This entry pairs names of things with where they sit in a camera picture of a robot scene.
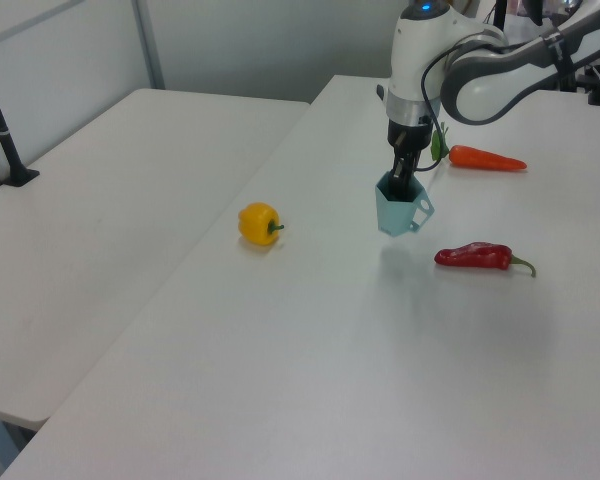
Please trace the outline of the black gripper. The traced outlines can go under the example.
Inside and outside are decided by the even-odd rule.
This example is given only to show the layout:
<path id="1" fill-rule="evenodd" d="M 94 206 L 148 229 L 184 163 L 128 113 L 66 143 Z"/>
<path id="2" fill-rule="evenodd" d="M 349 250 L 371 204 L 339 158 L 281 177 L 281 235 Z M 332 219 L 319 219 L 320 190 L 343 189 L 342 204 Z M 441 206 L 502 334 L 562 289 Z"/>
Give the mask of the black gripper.
<path id="1" fill-rule="evenodd" d="M 389 120 L 387 141 L 394 147 L 394 164 L 390 173 L 390 194 L 395 198 L 408 198 L 413 175 L 418 171 L 422 150 L 430 143 L 430 123 L 405 126 Z"/>

